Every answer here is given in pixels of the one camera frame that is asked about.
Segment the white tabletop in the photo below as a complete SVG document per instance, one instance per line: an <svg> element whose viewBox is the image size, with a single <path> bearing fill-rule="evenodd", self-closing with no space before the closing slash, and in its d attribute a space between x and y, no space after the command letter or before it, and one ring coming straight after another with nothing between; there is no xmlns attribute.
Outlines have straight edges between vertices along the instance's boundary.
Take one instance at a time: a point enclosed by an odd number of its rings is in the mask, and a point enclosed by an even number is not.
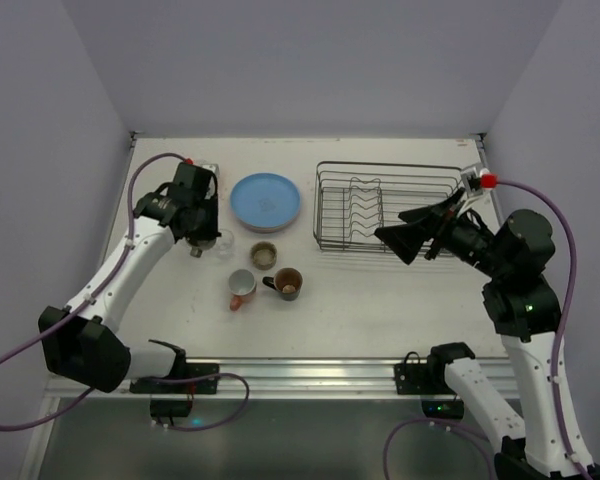
<svg viewBox="0 0 600 480"><path fill-rule="evenodd" d="M140 139L130 173L152 155L176 152L220 166L220 229L234 237L234 255L214 251L189 255L184 242L158 263L131 302L119 335L127 344L159 339L195 357L399 357L409 350L426 354L431 346L464 341L480 357L504 356L482 306L488 280L458 260L439 258L402 264L383 254L321 252L313 238L315 170L318 162L423 163L464 167L480 161L472 140L437 139ZM146 169L135 200L173 178L176 160ZM256 172L291 179L302 195L295 223L275 234L241 227L229 207L232 187ZM491 201L479 209L497 228ZM118 208L109 249L126 229ZM271 272L250 265L250 247L260 240L278 248ZM290 266L304 285L295 302L284 302L258 285L256 298L238 312L229 310L227 278L249 268L258 281Z"/></svg>

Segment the red mug handle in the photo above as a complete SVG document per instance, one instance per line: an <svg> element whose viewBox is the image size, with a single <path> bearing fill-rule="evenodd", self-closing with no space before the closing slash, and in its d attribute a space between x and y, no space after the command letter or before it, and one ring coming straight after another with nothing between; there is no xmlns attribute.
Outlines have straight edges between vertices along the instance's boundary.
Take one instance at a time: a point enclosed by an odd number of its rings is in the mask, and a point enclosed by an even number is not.
<svg viewBox="0 0 600 480"><path fill-rule="evenodd" d="M235 312L241 306L242 306L242 297L239 297L238 295L234 295L231 298L231 303L229 304L229 308L231 309L232 312Z"/></svg>

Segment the metal wire dish rack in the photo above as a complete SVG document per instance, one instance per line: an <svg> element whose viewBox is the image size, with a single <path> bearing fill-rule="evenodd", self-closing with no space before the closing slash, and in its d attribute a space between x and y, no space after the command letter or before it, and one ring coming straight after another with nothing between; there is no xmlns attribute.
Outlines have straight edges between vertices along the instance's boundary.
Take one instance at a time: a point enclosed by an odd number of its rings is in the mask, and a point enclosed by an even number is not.
<svg viewBox="0 0 600 480"><path fill-rule="evenodd" d="M460 168L364 162L320 162L313 235L321 250L392 253L373 234L403 224L404 210L438 203L459 186ZM425 244L420 251L428 249Z"/></svg>

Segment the brown mug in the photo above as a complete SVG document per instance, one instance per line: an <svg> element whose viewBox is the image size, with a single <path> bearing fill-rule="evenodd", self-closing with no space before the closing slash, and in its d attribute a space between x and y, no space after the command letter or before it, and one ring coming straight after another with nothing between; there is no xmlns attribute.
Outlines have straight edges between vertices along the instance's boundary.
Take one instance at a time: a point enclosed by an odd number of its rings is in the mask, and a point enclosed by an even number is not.
<svg viewBox="0 0 600 480"><path fill-rule="evenodd" d="M290 302L300 295L302 275L295 268L283 268L273 277L264 277L262 283L278 292L283 300Z"/></svg>

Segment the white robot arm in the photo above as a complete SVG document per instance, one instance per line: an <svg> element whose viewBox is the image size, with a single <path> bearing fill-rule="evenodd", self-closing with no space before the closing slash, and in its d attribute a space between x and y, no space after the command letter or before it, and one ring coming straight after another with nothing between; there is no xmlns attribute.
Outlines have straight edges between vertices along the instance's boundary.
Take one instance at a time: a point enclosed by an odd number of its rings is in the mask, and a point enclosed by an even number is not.
<svg viewBox="0 0 600 480"><path fill-rule="evenodd" d="M542 275L555 252L553 230L540 214L518 210L492 233L467 208L483 187L496 185L495 176L482 175L473 169L463 176L464 187L447 200L402 212L404 225L378 228L375 235L406 264L415 260L424 242L433 240L427 260L444 249L491 279L482 291L484 306L511 359L526 422L491 386L464 344L432 348L428 378L463 398L496 452L500 480L600 480L600 466L576 420L562 344L553 350L562 316Z"/></svg>
<svg viewBox="0 0 600 480"><path fill-rule="evenodd" d="M42 340L49 371L103 392L125 379L186 376L182 349L154 340L127 347L116 333L144 279L178 240L185 238L196 256L215 243L216 190L213 171L183 162L172 182L137 203L127 235L95 276L65 308L47 307L40 316L41 333L57 329Z"/></svg>

